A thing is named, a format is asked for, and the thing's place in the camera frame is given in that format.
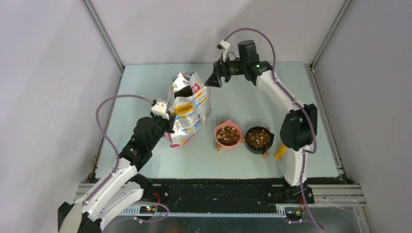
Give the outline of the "printed cat food bag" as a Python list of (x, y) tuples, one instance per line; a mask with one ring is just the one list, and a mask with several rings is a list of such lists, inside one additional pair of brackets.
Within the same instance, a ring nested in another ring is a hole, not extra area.
[(209, 89), (196, 72), (179, 72), (172, 79), (166, 101), (175, 114), (173, 133), (164, 137), (172, 148), (189, 142), (210, 116)]

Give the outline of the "yellow plastic scoop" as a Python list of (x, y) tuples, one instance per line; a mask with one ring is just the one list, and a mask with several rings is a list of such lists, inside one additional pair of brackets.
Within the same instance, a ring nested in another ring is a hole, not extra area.
[(288, 148), (284, 144), (279, 146), (278, 150), (274, 153), (274, 158), (276, 160), (280, 160), (282, 156), (286, 153), (287, 149)]

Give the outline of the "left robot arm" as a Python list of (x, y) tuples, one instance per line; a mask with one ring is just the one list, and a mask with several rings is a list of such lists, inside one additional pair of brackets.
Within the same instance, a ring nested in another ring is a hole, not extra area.
[(165, 133), (173, 132), (176, 115), (151, 114), (137, 121), (130, 140), (111, 170), (73, 204), (58, 208), (60, 233), (100, 233), (132, 203), (153, 198), (153, 181), (140, 174)]

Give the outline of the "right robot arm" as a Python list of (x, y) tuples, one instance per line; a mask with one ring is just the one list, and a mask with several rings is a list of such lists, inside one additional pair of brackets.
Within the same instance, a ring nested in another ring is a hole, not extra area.
[(306, 156), (310, 146), (315, 146), (318, 111), (315, 104), (305, 104), (293, 95), (279, 79), (275, 68), (267, 61), (262, 61), (253, 40), (238, 43), (239, 57), (228, 57), (230, 44), (222, 40), (217, 48), (221, 57), (213, 64), (213, 71), (205, 85), (221, 87), (232, 76), (243, 75), (246, 80), (261, 89), (284, 113), (285, 117), (279, 132), (287, 150), (287, 168), (284, 176), (289, 184), (282, 190), (285, 201), (295, 203), (302, 197), (298, 186), (305, 182)]

